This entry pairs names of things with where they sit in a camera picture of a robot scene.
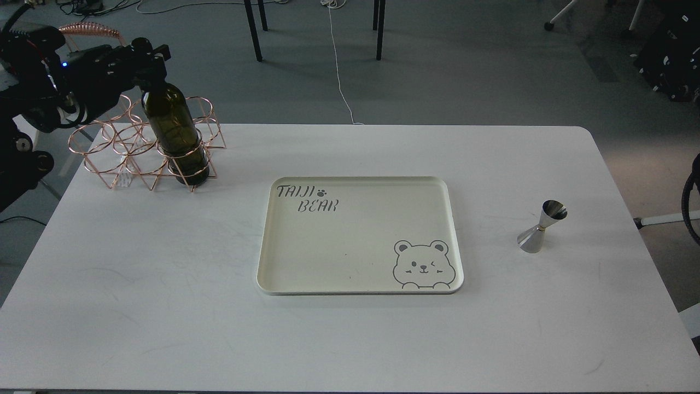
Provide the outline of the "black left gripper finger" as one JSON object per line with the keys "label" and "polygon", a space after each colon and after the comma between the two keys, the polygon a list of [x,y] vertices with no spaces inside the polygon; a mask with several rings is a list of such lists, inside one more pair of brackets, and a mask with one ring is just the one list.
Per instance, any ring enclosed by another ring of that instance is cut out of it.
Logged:
{"label": "black left gripper finger", "polygon": [[127,45],[113,50],[112,66],[117,69],[145,69],[159,61],[168,61],[172,58],[168,45],[151,48],[150,44],[145,47]]}
{"label": "black left gripper finger", "polygon": [[164,57],[144,57],[129,59],[129,86],[146,90],[163,83],[167,77]]}

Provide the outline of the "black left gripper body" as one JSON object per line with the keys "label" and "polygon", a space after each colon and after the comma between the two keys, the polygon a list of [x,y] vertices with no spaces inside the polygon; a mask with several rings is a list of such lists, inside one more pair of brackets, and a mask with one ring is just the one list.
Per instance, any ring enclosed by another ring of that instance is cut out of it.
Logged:
{"label": "black left gripper body", "polygon": [[131,47],[93,47],[68,53],[60,70],[85,119],[97,119],[118,104],[122,93],[135,87],[134,56]]}

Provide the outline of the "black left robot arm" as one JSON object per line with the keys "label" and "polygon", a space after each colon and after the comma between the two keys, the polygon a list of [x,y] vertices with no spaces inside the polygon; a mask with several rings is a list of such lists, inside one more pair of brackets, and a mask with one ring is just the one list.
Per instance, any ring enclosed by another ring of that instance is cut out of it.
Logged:
{"label": "black left robot arm", "polygon": [[139,37],[130,45],[74,51],[63,60],[57,51],[67,30],[20,22],[35,5],[25,1],[2,21],[2,209],[54,167],[52,155],[33,149],[19,130],[18,115],[44,133],[87,125],[113,109],[124,92],[145,86],[149,77],[165,77],[171,57],[167,45],[153,47]]}

